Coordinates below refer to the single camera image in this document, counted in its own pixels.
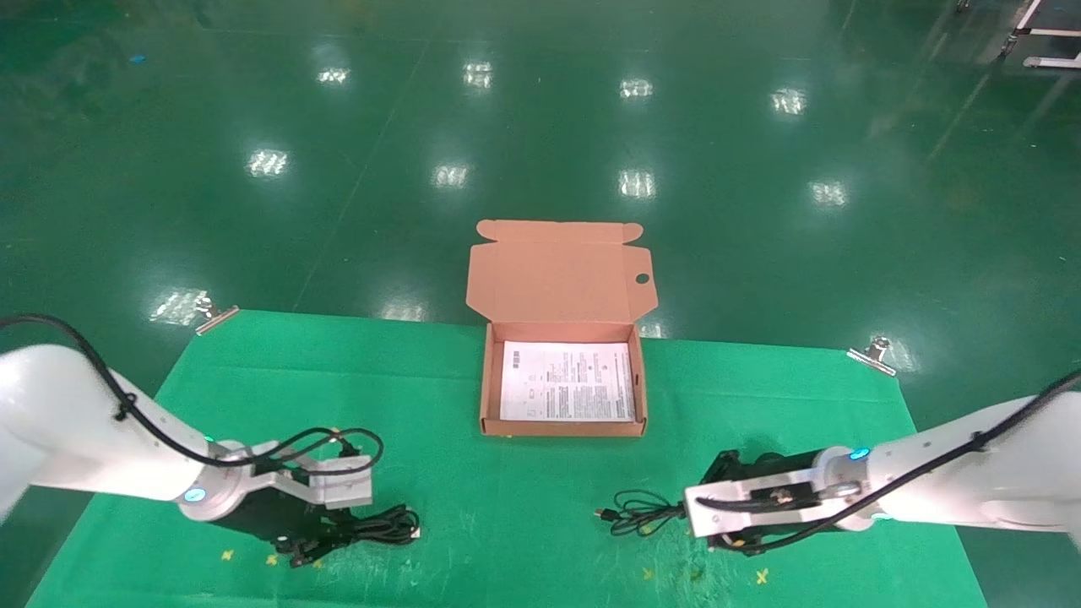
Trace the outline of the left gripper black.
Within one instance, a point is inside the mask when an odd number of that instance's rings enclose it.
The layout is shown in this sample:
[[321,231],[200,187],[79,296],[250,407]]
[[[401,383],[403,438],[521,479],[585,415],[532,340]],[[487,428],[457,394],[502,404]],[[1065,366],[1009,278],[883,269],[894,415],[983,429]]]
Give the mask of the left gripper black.
[[262,541],[286,538],[290,558],[324,558],[341,548],[339,529],[322,526],[316,505],[273,488],[248,493],[215,524]]

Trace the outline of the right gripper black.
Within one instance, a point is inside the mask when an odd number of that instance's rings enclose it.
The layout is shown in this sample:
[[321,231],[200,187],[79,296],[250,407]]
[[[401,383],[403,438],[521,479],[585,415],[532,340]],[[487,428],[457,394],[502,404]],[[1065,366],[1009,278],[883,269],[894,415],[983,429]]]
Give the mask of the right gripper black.
[[[823,453],[766,453],[750,462],[742,462],[737,450],[722,451],[703,474],[703,484],[749,480],[757,476],[764,478],[764,484],[818,484],[822,478],[822,457]],[[785,547],[788,543],[787,538],[769,541],[768,536],[758,534],[708,536],[708,548],[711,551],[733,551],[744,556],[762,555],[766,551]]]

